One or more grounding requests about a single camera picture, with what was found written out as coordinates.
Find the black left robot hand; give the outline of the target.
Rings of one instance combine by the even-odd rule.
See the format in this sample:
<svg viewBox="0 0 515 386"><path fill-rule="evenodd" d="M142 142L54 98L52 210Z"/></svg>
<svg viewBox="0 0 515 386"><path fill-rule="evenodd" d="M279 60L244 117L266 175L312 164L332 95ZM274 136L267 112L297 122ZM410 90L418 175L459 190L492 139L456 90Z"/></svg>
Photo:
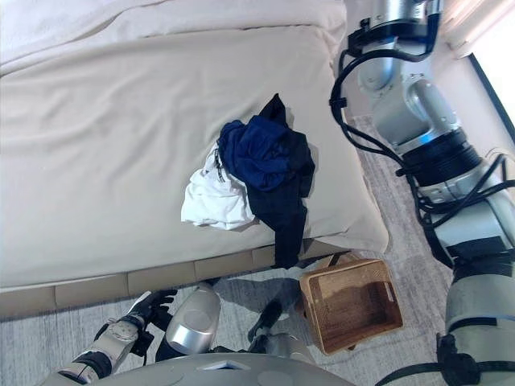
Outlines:
<svg viewBox="0 0 515 386"><path fill-rule="evenodd" d="M169 305L174 301L176 289L162 289L155 292L146 291L130 308L128 315L140 321L145 330L153 324L165 331L172 320Z"/></svg>

